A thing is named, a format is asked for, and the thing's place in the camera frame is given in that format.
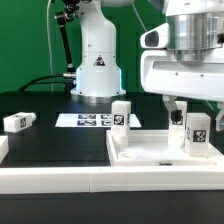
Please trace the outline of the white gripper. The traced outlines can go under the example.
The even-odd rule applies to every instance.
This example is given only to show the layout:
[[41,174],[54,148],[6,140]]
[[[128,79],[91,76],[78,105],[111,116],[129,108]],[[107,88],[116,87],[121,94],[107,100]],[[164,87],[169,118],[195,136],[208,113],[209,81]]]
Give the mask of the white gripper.
[[215,28],[174,29],[164,23],[140,38],[140,80],[146,92],[164,95],[173,122],[181,120],[176,97],[219,102],[216,130],[224,131],[224,43]]

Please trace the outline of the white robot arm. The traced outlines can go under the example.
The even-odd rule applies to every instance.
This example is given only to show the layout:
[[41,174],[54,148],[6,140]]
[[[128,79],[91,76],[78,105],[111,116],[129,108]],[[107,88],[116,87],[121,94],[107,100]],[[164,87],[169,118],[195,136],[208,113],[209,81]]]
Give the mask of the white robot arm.
[[[116,66],[116,28],[103,7],[133,0],[81,0],[82,64],[73,93],[94,102],[121,89]],[[170,111],[177,97],[215,101],[216,129],[224,130],[224,0],[148,0],[166,17],[141,38],[140,80],[143,89],[163,96]]]

